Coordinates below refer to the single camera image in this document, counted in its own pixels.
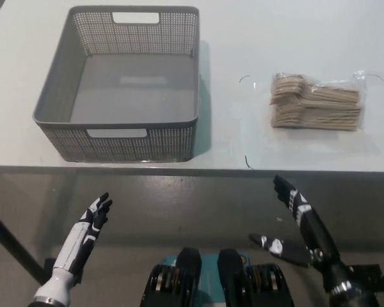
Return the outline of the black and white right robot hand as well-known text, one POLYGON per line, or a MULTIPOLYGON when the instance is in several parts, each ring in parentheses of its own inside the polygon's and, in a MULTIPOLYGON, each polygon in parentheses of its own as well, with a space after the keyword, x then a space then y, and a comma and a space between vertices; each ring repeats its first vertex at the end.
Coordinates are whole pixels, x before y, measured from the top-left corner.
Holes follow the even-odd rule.
POLYGON ((250 233, 249 239, 272 256, 300 267, 313 267, 323 276, 326 293, 339 295, 357 287, 352 272, 342 262, 339 250, 317 211, 299 189, 277 175, 274 189, 278 199, 290 211, 301 233, 304 244, 250 233))

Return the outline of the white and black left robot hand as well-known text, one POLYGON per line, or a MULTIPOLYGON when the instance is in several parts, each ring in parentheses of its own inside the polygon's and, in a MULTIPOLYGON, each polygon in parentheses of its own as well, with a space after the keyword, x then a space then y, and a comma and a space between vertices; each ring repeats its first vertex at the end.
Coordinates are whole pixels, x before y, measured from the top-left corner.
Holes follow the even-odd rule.
POLYGON ((102 194, 73 225, 55 259, 51 277, 38 288, 30 306, 70 305, 70 292, 81 281, 112 203, 108 193, 102 194))

